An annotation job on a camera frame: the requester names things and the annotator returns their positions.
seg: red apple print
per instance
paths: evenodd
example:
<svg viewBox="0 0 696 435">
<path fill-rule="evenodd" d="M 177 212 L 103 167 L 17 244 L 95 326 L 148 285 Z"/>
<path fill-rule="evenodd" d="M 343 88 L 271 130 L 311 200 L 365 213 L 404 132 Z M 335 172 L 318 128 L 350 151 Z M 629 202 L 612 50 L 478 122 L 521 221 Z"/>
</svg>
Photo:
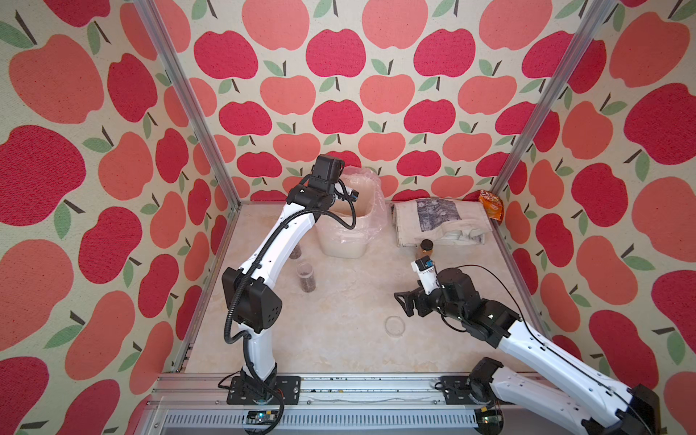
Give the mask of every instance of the red apple print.
<svg viewBox="0 0 696 435">
<path fill-rule="evenodd" d="M 633 106 L 624 133 L 660 164 L 688 161 L 696 156 L 696 97 L 681 83 L 661 86 Z"/>
<path fill-rule="evenodd" d="M 219 113 L 220 125 L 235 136 L 255 134 L 265 136 L 271 132 L 273 123 L 268 112 L 258 103 L 227 103 Z"/>
<path fill-rule="evenodd" d="M 481 41 L 497 50 L 527 47 L 551 19 L 551 0 L 494 0 L 479 21 Z"/>
<path fill-rule="evenodd" d="M 184 295 L 184 301 L 181 303 L 176 315 L 176 336 L 179 340 L 186 337 L 186 332 L 189 330 L 193 314 L 196 313 L 196 306 L 200 299 L 203 289 L 198 285 L 192 285 Z"/>
<path fill-rule="evenodd" d="M 320 77 L 355 77 L 366 58 L 363 41 L 350 29 L 321 31 L 307 44 L 307 66 Z"/>
<path fill-rule="evenodd" d="M 198 67 L 213 79 L 250 79 L 259 69 L 254 49 L 246 39 L 231 30 L 219 34 L 205 32 L 193 45 Z"/>
<path fill-rule="evenodd" d="M 208 183 L 198 178 L 189 192 L 189 218 L 194 225 L 200 225 L 210 207 L 210 188 Z"/>
<path fill-rule="evenodd" d="M 337 157 L 338 159 L 343 160 L 343 162 L 346 163 L 346 166 L 355 166 L 356 168 L 363 167 L 363 165 L 360 163 L 360 157 L 358 157 L 352 151 L 344 151 L 344 152 L 329 151 L 326 153 L 326 155 L 332 156 L 332 157 Z"/>
<path fill-rule="evenodd" d="M 48 240 L 24 240 L 5 252 L 0 260 L 0 351 L 41 329 L 70 292 L 73 278 L 70 258 Z M 27 311 L 28 306 L 34 309 Z"/>
<path fill-rule="evenodd" d="M 123 207 L 107 208 L 100 213 L 97 224 L 82 236 L 77 260 L 82 274 L 94 284 L 113 280 L 142 237 L 143 229 L 135 213 Z"/>
<path fill-rule="evenodd" d="M 247 177 L 280 177 L 283 172 L 279 160 L 270 152 L 247 152 L 237 159 L 237 169 Z"/>
<path fill-rule="evenodd" d="M 0 435 L 13 435 L 43 396 L 48 367 L 39 358 L 17 356 L 0 361 Z"/>
<path fill-rule="evenodd" d="M 529 121 L 536 104 L 522 102 L 510 106 L 496 120 L 496 131 L 499 134 L 520 134 Z M 558 113 L 550 111 L 534 136 L 534 144 L 541 152 L 549 151 L 556 143 L 561 126 Z"/>
<path fill-rule="evenodd" d="M 138 122 L 157 104 L 155 81 L 143 63 L 130 53 L 121 56 L 121 62 L 109 66 L 106 87 L 113 106 L 126 121 Z"/>
<path fill-rule="evenodd" d="M 494 152 L 479 160 L 476 165 L 476 173 L 482 177 L 495 177 L 500 173 L 500 169 L 507 161 L 506 152 Z"/>
<path fill-rule="evenodd" d="M 107 17 L 111 12 L 109 0 L 44 0 L 54 14 L 73 27 L 87 25 L 94 17 Z"/>
<path fill-rule="evenodd" d="M 155 5 L 157 5 L 157 11 L 164 22 L 174 50 L 177 53 L 185 52 L 191 42 L 191 27 L 186 13 L 174 0 L 155 0 Z"/>
<path fill-rule="evenodd" d="M 12 226 L 46 219 L 86 176 L 80 151 L 37 125 L 14 128 L 0 146 L 0 161 L 12 162 L 0 166 L 0 222 Z"/>
<path fill-rule="evenodd" d="M 427 21 L 425 0 L 370 0 L 363 9 L 365 37 L 381 49 L 409 48 Z"/>
<path fill-rule="evenodd" d="M 324 134 L 354 134 L 363 126 L 363 112 L 351 100 L 329 100 L 314 109 L 312 123 Z"/>
<path fill-rule="evenodd" d="M 114 198 L 137 198 L 152 180 L 152 156 L 148 144 L 133 132 L 125 132 L 118 146 L 99 162 L 99 182 Z"/>
<path fill-rule="evenodd" d="M 297 50 L 309 33 L 309 12 L 302 0 L 245 1 L 242 22 L 251 39 L 269 50 Z"/>
<path fill-rule="evenodd" d="M 74 381 L 97 376 L 118 356 L 123 340 L 133 329 L 135 308 L 128 294 L 106 293 L 92 317 L 70 345 L 65 373 Z"/>
<path fill-rule="evenodd" d="M 411 133 L 442 134 L 452 128 L 456 116 L 449 100 L 423 100 L 406 112 L 404 127 Z"/>
<path fill-rule="evenodd" d="M 413 55 L 413 67 L 422 76 L 459 77 L 474 61 L 476 43 L 466 29 L 436 30 L 423 38 Z"/>
<path fill-rule="evenodd" d="M 164 365 L 168 363 L 167 357 L 172 352 L 173 345 L 174 332 L 169 322 L 156 324 L 148 335 L 143 352 L 131 370 L 129 382 L 131 393 L 140 395 L 150 389 L 162 374 Z"/>
<path fill-rule="evenodd" d="M 215 218 L 213 229 L 210 230 L 210 250 L 213 251 L 213 255 L 217 255 L 222 236 L 225 234 L 225 228 L 227 228 L 227 219 L 222 214 L 219 214 Z"/>
<path fill-rule="evenodd" d="M 164 181 L 171 184 L 179 179 L 181 170 L 189 163 L 189 147 L 178 131 L 168 128 L 157 141 L 155 164 Z"/>
<path fill-rule="evenodd" d="M 689 28 L 644 13 L 623 31 L 611 54 L 609 73 L 629 88 L 656 83 L 677 66 L 689 46 Z"/>
<path fill-rule="evenodd" d="M 135 51 L 142 57 L 151 61 L 157 58 L 157 50 L 152 44 L 148 30 L 143 24 L 143 20 L 138 15 L 138 10 L 133 3 L 124 3 L 120 9 L 121 27 L 123 33 L 131 43 Z"/>
<path fill-rule="evenodd" d="M 590 334 L 604 352 L 616 377 L 634 388 L 642 383 L 655 388 L 660 375 L 655 354 L 638 335 L 633 322 L 615 311 L 597 311 L 590 317 Z"/>
<path fill-rule="evenodd" d="M 689 435 L 696 434 L 696 413 L 692 402 L 695 390 L 696 373 L 679 372 L 667 380 L 663 393 L 665 407 Z"/>
<path fill-rule="evenodd" d="M 527 164 L 520 161 L 517 167 L 512 171 L 510 179 L 507 181 L 510 191 L 515 195 L 519 195 L 527 185 Z"/>
<path fill-rule="evenodd" d="M 614 225 L 628 209 L 626 183 L 615 177 L 611 166 L 605 163 L 595 163 L 581 170 L 573 180 L 571 194 L 597 226 Z"/>
<path fill-rule="evenodd" d="M 555 345 L 565 350 L 572 356 L 575 356 L 580 361 L 583 360 L 583 355 L 580 353 L 580 348 L 570 338 L 566 337 L 565 335 L 554 335 L 551 340 Z"/>
<path fill-rule="evenodd" d="M 271 191 L 266 191 L 266 190 L 259 190 L 251 194 L 251 197 L 249 198 L 252 202 L 254 201 L 283 201 L 287 199 L 287 195 L 285 195 L 281 191 L 277 190 L 271 190 Z"/>
<path fill-rule="evenodd" d="M 517 267 L 520 269 L 520 274 L 522 274 L 522 279 L 527 285 L 529 293 L 536 293 L 539 287 L 539 276 L 537 275 L 537 267 L 534 266 L 529 252 L 524 248 L 515 249 L 512 253 L 512 259 L 517 263 Z"/>
<path fill-rule="evenodd" d="M 150 270 L 140 282 L 138 309 L 152 319 L 162 312 L 169 292 L 179 278 L 179 263 L 169 254 L 161 254 L 150 263 Z"/>
<path fill-rule="evenodd" d="M 44 47 L 17 53 L 8 72 L 19 98 L 51 122 L 81 124 L 104 104 L 94 61 L 65 35 L 53 35 Z"/>
<path fill-rule="evenodd" d="M 675 198 L 679 213 L 674 213 Z M 696 196 L 686 181 L 665 177 L 648 184 L 635 199 L 631 218 L 656 251 L 696 262 L 696 232 L 683 230 L 685 223 L 696 220 Z"/>
<path fill-rule="evenodd" d="M 525 77 L 551 77 L 566 52 L 573 35 L 564 31 L 552 33 L 537 41 L 522 61 Z M 599 80 L 606 65 L 606 46 L 602 40 L 593 40 L 568 79 L 573 92 L 585 93 Z"/>
<path fill-rule="evenodd" d="M 101 435 L 120 396 L 118 382 L 113 379 L 93 383 L 72 401 L 56 435 Z"/>
<path fill-rule="evenodd" d="M 537 222 L 536 235 L 548 261 L 554 266 L 565 267 L 573 259 L 573 234 L 565 228 L 561 216 L 555 213 L 543 215 Z"/>
<path fill-rule="evenodd" d="M 399 159 L 396 163 L 396 171 L 405 176 L 429 177 L 435 175 L 441 166 L 442 159 L 436 151 L 411 151 Z"/>
<path fill-rule="evenodd" d="M 402 190 L 399 193 L 395 194 L 392 197 L 392 201 L 410 201 L 410 200 L 419 199 L 419 198 L 430 198 L 430 194 L 423 189 L 419 189 L 419 190 L 406 189 L 406 190 Z"/>
<path fill-rule="evenodd" d="M 128 426 L 126 426 L 126 430 L 124 432 L 124 435 L 135 435 L 135 431 L 138 428 L 138 423 L 140 423 L 140 417 L 143 415 L 143 411 L 145 410 L 145 407 L 148 405 L 148 402 L 151 399 L 152 399 L 152 395 L 146 395 L 135 406 L 135 408 L 133 409 L 133 412 L 131 412 L 130 418 L 128 419 Z"/>
</svg>

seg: apple-patterned wall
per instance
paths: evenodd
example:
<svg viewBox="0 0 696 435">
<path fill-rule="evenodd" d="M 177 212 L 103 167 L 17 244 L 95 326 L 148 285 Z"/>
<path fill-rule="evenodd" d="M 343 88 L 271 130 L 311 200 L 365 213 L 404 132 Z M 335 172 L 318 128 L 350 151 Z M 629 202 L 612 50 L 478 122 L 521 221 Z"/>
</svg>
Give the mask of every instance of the apple-patterned wall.
<svg viewBox="0 0 696 435">
<path fill-rule="evenodd" d="M 201 107 L 243 201 L 284 200 L 319 153 L 371 168 L 392 200 L 490 187 L 588 7 L 175 1 L 191 27 L 179 60 L 194 90 L 214 91 L 217 105 Z M 167 27 L 176 46 L 177 25 Z M 587 61 L 602 56 L 600 47 Z M 574 88 L 592 86 L 594 72 Z M 182 111 L 171 95 L 175 120 Z M 550 118 L 539 141 L 558 133 Z"/>
<path fill-rule="evenodd" d="M 502 234 L 553 340 L 696 434 L 696 2 L 623 0 L 502 192 Z"/>
<path fill-rule="evenodd" d="M 1 2 L 1 435 L 132 434 L 208 279 L 228 203 L 147 37 L 122 0 Z"/>
</svg>

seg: plastic bag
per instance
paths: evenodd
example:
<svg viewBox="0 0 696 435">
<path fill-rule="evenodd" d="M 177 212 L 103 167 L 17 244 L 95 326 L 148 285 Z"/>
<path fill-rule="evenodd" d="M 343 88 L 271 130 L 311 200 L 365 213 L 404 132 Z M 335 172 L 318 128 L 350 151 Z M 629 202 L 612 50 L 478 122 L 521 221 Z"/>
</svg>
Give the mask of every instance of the plastic bag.
<svg viewBox="0 0 696 435">
<path fill-rule="evenodd" d="M 354 203 L 356 225 L 352 230 L 323 216 L 315 225 L 322 251 L 332 257 L 359 258 L 370 243 L 389 223 L 387 204 L 382 194 L 382 183 L 370 169 L 348 166 L 341 180 L 347 187 L 360 192 Z M 347 223 L 351 223 L 350 206 L 337 200 L 329 209 Z"/>
</svg>

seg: metal frame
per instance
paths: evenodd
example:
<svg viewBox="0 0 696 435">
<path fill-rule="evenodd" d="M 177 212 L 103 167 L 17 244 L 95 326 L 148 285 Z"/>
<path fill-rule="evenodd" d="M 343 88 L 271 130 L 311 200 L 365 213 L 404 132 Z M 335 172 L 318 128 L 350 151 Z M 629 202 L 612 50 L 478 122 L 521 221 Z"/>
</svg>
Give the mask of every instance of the metal frame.
<svg viewBox="0 0 696 435">
<path fill-rule="evenodd" d="M 229 203 L 232 204 L 232 209 L 236 210 L 240 204 L 239 195 L 237 195 L 232 178 L 227 173 L 222 154 L 202 115 L 203 110 L 198 103 L 198 98 L 196 98 L 191 83 L 187 80 L 186 74 L 181 67 L 179 56 L 174 50 L 174 46 L 164 26 L 164 21 L 157 10 L 157 5 L 155 5 L 154 0 L 134 0 L 134 3 L 140 18 L 143 20 L 143 25 L 148 31 L 148 35 L 150 35 L 150 39 L 161 57 L 164 69 L 169 74 L 169 79 L 179 96 L 184 112 L 186 112 L 191 121 L 191 127 L 200 141 L 206 158 L 210 162 L 220 188 Z"/>
<path fill-rule="evenodd" d="M 279 429 L 475 427 L 466 416 L 482 405 L 447 405 L 442 392 L 434 388 L 440 376 L 467 374 L 282 374 L 300 376 L 302 382 L 300 404 L 285 407 L 286 416 Z M 550 385 L 537 373 L 520 375 Z M 145 406 L 135 434 L 159 435 L 167 427 L 241 428 L 241 417 L 246 412 L 275 408 L 227 405 L 227 390 L 217 386 L 224 376 L 163 374 L 152 389 L 152 399 Z M 505 409 L 521 407 L 503 405 Z"/>
<path fill-rule="evenodd" d="M 587 9 L 587 14 L 580 22 L 578 31 L 575 32 L 568 49 L 558 64 L 558 68 L 556 68 L 556 72 L 548 80 L 548 85 L 546 85 L 541 99 L 532 112 L 529 121 L 527 121 L 524 130 L 517 137 L 505 165 L 503 165 L 498 177 L 493 182 L 491 191 L 496 195 L 500 195 L 503 187 L 507 184 L 515 168 L 517 168 L 517 164 L 522 160 L 522 155 L 534 140 L 534 136 L 539 131 L 541 124 L 544 123 L 546 116 L 551 111 L 551 107 L 556 102 L 558 95 L 568 82 L 571 74 L 573 74 L 575 67 L 578 66 L 592 38 L 596 35 L 605 17 L 616 3 L 617 0 L 594 0 Z"/>
</svg>

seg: apple stem print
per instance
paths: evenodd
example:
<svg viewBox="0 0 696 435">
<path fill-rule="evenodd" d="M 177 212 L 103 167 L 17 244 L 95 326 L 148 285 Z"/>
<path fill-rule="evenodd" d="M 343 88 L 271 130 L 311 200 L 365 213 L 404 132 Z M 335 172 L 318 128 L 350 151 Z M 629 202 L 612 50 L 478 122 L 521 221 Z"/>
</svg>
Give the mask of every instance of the apple stem print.
<svg viewBox="0 0 696 435">
<path fill-rule="evenodd" d="M 314 18 L 321 18 L 325 16 L 333 6 L 333 14 L 338 16 L 338 8 L 336 7 L 336 0 L 319 0 L 317 7 L 314 9 Z"/>
<path fill-rule="evenodd" d="M 437 5 L 437 7 L 435 8 L 432 17 L 435 18 L 443 16 L 450 9 L 452 9 L 452 6 L 454 6 L 452 14 L 454 14 L 454 16 L 457 16 L 457 12 L 459 11 L 459 0 L 442 0 L 440 4 Z"/>
<path fill-rule="evenodd" d="M 213 9 L 213 5 L 210 3 L 210 0 L 196 0 L 193 3 L 193 8 L 191 9 L 191 19 L 203 18 L 208 10 L 210 10 L 210 15 L 217 19 L 217 14 L 215 13 L 215 9 Z"/>
</svg>

